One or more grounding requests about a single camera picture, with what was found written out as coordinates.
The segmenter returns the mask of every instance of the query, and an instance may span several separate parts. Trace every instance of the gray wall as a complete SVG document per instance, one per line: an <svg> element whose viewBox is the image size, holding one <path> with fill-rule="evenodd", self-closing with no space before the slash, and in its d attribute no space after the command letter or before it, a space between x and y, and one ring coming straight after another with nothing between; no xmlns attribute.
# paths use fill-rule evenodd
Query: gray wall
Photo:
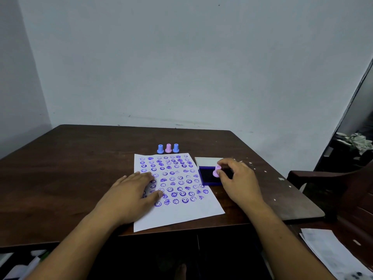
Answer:
<svg viewBox="0 0 373 280"><path fill-rule="evenodd" d="M364 120L373 111L373 68L371 68L361 84L346 116L343 118L338 132L347 135L356 132Z"/></svg>
<svg viewBox="0 0 373 280"><path fill-rule="evenodd" d="M17 0L0 0L0 158L51 129Z"/></svg>
<svg viewBox="0 0 373 280"><path fill-rule="evenodd" d="M53 126L231 130L283 175L314 169L373 52L373 0L19 1Z"/></svg>

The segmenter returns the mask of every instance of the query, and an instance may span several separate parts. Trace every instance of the wooden table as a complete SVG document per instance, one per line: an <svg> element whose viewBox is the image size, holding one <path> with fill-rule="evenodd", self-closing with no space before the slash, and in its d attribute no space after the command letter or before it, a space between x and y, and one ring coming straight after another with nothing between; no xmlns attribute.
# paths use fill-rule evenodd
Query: wooden table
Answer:
<svg viewBox="0 0 373 280"><path fill-rule="evenodd" d="M230 131L60 125L0 160L0 248L62 241L115 180L133 173L135 153L155 154L167 143L192 157L234 157L255 168L265 201L282 220L324 216ZM135 234L249 224L221 186L212 191L225 214ZM121 232L133 234L133 225Z"/></svg>

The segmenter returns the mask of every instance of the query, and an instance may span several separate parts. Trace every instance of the chair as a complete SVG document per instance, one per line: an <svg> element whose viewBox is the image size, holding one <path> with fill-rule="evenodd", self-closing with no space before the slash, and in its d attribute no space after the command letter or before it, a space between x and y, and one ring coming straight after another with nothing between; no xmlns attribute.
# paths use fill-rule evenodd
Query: chair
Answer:
<svg viewBox="0 0 373 280"><path fill-rule="evenodd" d="M295 233L299 233L300 228L332 230L339 241L373 271L373 161L350 173L290 171L288 181L298 189L305 183L346 188L335 222L320 221L290 227Z"/></svg>

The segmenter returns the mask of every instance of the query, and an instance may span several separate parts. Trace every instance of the crumpled paper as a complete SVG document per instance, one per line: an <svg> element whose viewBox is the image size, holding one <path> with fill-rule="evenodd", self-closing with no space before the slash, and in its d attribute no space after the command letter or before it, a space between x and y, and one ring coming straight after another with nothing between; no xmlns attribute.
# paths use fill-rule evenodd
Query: crumpled paper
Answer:
<svg viewBox="0 0 373 280"><path fill-rule="evenodd" d="M373 150L373 145L371 140L367 140L365 136L359 133L354 133L351 136L347 136L346 134L338 133L341 136L344 136L343 140L350 143L353 147L355 147L360 155L367 150Z"/></svg>

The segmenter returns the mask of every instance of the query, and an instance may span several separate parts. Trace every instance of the paper on chair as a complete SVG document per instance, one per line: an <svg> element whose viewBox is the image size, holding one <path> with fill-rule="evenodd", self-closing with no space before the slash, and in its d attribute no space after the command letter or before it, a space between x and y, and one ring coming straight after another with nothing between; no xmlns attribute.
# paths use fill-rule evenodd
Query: paper on chair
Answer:
<svg viewBox="0 0 373 280"><path fill-rule="evenodd" d="M333 231L303 228L300 235L338 280L344 280L347 274L355 272L373 277L373 273L350 253L333 234Z"/></svg>
<svg viewBox="0 0 373 280"><path fill-rule="evenodd" d="M154 176L143 197L156 190L164 192L151 211L134 223L134 232L224 214L210 188L201 184L198 168L189 153L135 154L134 170L150 171Z"/></svg>

